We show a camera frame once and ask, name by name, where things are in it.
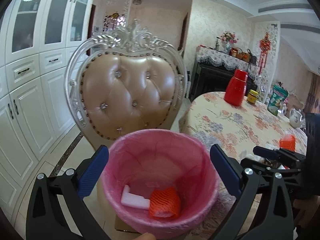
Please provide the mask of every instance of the yellow lid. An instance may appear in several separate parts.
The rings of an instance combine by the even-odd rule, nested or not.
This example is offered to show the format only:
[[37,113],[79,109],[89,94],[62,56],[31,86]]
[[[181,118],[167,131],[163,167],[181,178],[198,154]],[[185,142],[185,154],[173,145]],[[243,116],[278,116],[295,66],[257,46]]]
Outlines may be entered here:
[[255,96],[258,96],[258,95],[259,95],[259,93],[258,93],[257,91],[254,91],[254,90],[252,90],[252,89],[250,89],[249,93],[252,93],[252,94],[254,94]]

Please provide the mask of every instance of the green pouch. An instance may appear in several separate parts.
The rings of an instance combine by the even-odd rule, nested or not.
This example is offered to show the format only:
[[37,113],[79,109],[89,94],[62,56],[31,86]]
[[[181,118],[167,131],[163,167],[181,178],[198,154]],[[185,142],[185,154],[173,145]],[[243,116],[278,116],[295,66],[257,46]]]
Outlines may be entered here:
[[283,88],[274,85],[273,86],[273,93],[270,98],[270,102],[268,104],[268,111],[272,113],[273,115],[278,115],[278,109],[280,108],[280,102],[285,100],[288,96],[287,90],[284,90]]

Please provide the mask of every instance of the yellow lid jar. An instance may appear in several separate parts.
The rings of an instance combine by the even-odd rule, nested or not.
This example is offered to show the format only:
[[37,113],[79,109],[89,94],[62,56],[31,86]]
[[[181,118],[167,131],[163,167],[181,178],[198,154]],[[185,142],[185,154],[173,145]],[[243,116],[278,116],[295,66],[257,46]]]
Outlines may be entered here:
[[257,91],[250,89],[247,96],[247,102],[249,104],[254,105],[258,99],[258,96],[259,96],[259,93]]

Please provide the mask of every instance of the pink bucket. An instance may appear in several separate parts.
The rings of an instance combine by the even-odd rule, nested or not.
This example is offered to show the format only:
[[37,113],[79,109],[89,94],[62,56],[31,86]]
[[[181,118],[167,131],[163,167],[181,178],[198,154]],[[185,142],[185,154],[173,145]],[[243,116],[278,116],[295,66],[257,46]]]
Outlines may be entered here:
[[[200,224],[216,201],[219,176],[205,146],[197,139],[169,130],[139,130],[109,149],[100,179],[116,214],[140,233],[169,239]],[[124,185],[130,193],[150,198],[157,189],[175,187],[181,198],[177,219],[152,219],[148,211],[120,203]]]

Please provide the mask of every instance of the flower vase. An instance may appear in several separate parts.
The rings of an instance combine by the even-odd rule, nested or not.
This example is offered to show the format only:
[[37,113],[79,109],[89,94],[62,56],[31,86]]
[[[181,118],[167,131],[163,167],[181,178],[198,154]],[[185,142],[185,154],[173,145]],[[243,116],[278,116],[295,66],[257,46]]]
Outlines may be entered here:
[[224,45],[224,52],[229,55],[231,49],[232,49],[232,46],[231,46],[230,42],[227,41],[227,43]]

